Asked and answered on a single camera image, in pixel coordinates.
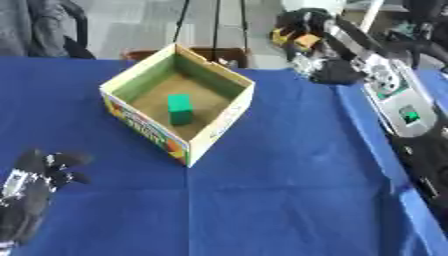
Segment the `cardboard box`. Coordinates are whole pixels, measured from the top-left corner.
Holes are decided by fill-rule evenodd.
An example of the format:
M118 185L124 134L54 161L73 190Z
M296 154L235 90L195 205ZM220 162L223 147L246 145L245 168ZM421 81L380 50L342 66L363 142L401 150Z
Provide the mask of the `cardboard box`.
M191 167L249 107L254 82L172 44L100 91L110 113ZM170 94L190 96L192 123L170 124Z

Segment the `floor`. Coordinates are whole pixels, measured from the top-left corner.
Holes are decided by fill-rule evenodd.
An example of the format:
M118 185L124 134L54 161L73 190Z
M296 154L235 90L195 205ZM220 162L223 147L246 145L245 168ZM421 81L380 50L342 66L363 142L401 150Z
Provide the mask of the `floor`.
M88 48L101 59L117 59L120 53L160 49L172 42L184 0L74 0L87 12ZM282 11L280 0L246 0L249 22L250 67L280 69L287 66L278 49L269 44L267 33ZM185 46L210 46L214 0L191 0L178 42ZM242 47L239 0L223 0L219 46ZM73 21L66 24L73 34Z

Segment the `blue table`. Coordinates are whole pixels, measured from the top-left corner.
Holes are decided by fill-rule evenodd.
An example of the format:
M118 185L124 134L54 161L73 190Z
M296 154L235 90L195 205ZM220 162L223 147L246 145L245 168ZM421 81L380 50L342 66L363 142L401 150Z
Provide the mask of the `blue table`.
M0 58L0 169L32 147L95 157L13 255L446 256L358 87L241 70L253 105L185 169L103 108L129 65Z

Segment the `black chair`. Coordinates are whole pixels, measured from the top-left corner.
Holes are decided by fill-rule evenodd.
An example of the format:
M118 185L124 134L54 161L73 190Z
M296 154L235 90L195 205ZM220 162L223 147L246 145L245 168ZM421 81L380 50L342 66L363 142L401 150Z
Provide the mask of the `black chair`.
M447 0L404 0L403 6L409 11L408 23L412 32L403 33L390 30L387 40L393 49L404 49L411 55L413 68L420 64L421 54L431 56L444 64L442 72L448 72L448 45L440 40L434 40L435 31L448 21L442 15Z
M76 21L76 41L65 36L65 50L71 58L95 59L95 56L87 50L89 22L85 11L71 0L61 0L61 4L67 14Z

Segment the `green cube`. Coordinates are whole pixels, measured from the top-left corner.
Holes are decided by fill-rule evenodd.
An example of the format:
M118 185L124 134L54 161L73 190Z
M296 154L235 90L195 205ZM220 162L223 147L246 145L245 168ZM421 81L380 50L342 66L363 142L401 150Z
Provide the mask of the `green cube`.
M168 95L168 112L172 125L185 125L193 119L193 107L188 94Z

